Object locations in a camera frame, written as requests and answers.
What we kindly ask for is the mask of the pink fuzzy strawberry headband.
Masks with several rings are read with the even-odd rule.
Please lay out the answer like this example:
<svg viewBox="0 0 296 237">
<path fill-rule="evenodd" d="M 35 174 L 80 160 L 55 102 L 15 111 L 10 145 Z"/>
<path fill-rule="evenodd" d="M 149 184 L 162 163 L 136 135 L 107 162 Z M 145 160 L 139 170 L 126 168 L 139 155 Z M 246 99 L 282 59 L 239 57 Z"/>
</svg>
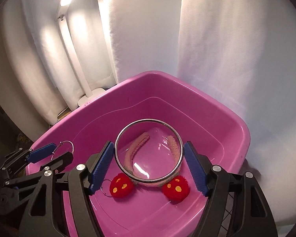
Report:
<svg viewBox="0 0 296 237">
<path fill-rule="evenodd" d="M 117 154 L 125 171 L 142 180 L 155 180 L 169 174 L 177 165 L 181 151 L 176 136 L 160 128 L 144 131 L 137 137 L 124 133 L 118 144 Z M 169 179 L 157 183 L 142 183 L 118 173 L 110 183 L 110 195 L 115 199 L 130 196 L 140 187 L 160 190 L 165 197 L 180 203 L 190 194 L 190 186 L 180 169 Z"/>
</svg>

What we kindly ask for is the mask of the pink plastic tub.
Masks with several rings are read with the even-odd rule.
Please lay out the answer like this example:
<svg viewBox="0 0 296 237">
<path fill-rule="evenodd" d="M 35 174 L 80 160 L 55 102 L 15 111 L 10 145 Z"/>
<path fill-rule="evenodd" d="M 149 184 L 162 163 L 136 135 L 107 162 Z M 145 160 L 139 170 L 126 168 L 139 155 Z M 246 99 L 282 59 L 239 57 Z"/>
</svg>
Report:
<svg viewBox="0 0 296 237">
<path fill-rule="evenodd" d="M 134 150 L 134 173 L 148 179 L 173 168 L 169 137 L 178 144 L 190 141 L 198 153 L 232 173 L 240 170 L 250 145 L 247 125 L 226 106 L 169 74 L 145 72 L 72 112 L 32 148 L 57 144 L 55 154 L 72 151 L 75 167 L 100 152 L 107 141 L 117 141 L 119 157 Z M 112 161 L 102 190 L 90 198 L 105 236 L 187 236 L 196 228 L 206 198 L 196 189 L 186 162 L 179 174 L 190 193 L 180 203 L 169 201 L 158 187 L 141 185 L 125 198 L 114 199 L 110 182 L 119 173 L 119 164 Z"/>
</svg>

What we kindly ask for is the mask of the white curtain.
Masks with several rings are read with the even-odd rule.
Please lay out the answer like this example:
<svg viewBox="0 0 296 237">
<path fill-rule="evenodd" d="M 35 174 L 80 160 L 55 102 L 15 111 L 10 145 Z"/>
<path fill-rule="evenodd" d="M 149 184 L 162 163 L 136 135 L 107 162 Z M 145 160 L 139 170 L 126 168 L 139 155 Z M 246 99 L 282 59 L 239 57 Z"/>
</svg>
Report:
<svg viewBox="0 0 296 237">
<path fill-rule="evenodd" d="M 296 222 L 296 9 L 290 0 L 0 0 L 0 105 L 30 139 L 88 90 L 163 71 L 217 99 L 251 133 L 248 168 L 278 225 Z"/>
</svg>

